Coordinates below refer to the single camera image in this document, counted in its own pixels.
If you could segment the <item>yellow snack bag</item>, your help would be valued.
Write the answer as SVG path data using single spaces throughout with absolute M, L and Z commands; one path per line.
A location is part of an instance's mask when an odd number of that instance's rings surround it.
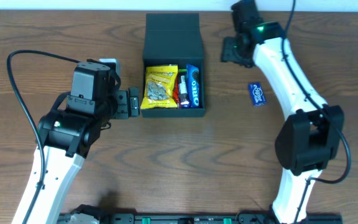
M 176 108 L 173 89 L 178 74 L 178 65 L 158 65 L 145 70 L 144 98 L 140 108 Z

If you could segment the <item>red Hacks candy bag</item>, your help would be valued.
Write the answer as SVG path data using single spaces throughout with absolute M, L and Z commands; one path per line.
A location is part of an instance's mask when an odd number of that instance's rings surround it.
M 180 108 L 180 91 L 178 87 L 178 78 L 180 77 L 179 73 L 176 75 L 174 88 L 173 88 L 173 100 L 177 104 L 177 108 Z

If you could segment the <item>blue Oreo cookie pack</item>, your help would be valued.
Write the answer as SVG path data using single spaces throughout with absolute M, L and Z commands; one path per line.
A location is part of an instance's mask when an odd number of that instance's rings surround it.
M 192 108 L 200 106 L 200 71 L 199 68 L 187 64 L 186 65 L 187 90 Z

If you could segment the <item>purple Dairy Milk bar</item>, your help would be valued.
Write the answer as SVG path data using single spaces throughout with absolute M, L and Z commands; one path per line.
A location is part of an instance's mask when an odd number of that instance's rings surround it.
M 189 108 L 190 107 L 190 99 L 188 96 L 188 90 L 186 85 L 186 75 L 184 73 L 179 74 L 178 78 L 178 88 L 179 88 L 179 99 L 180 99 L 180 106 L 182 108 Z

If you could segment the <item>blue Eclipse mints box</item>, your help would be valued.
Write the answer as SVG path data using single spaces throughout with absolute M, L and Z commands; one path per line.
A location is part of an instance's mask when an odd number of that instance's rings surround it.
M 262 106 L 267 103 L 264 91 L 259 82 L 248 84 L 248 88 L 254 106 Z

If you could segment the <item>dark green box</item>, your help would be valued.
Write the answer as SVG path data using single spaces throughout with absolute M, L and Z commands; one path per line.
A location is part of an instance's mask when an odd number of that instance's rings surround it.
M 142 110 L 144 118 L 195 118 L 205 115 L 204 48 L 198 13 L 146 14 L 143 50 L 144 68 L 191 64 L 199 68 L 198 108 L 154 108 Z

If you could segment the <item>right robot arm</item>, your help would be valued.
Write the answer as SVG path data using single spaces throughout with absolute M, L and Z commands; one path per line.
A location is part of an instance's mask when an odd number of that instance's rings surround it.
M 238 215 L 240 223 L 342 223 L 330 213 L 308 214 L 313 186 L 347 141 L 342 133 L 344 112 L 319 95 L 295 59 L 288 27 L 266 22 L 255 1 L 232 5 L 235 36 L 226 37 L 222 62 L 258 67 L 280 103 L 284 124 L 275 140 L 282 166 L 278 194 L 265 213 Z

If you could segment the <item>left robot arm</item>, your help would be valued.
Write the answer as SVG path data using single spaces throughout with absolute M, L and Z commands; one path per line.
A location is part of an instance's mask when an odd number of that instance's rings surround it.
M 115 58 L 88 59 L 74 70 L 71 91 L 62 93 L 38 125 L 41 149 L 13 223 L 56 223 L 68 190 L 91 145 L 112 119 L 138 117 L 139 90 L 120 89 Z

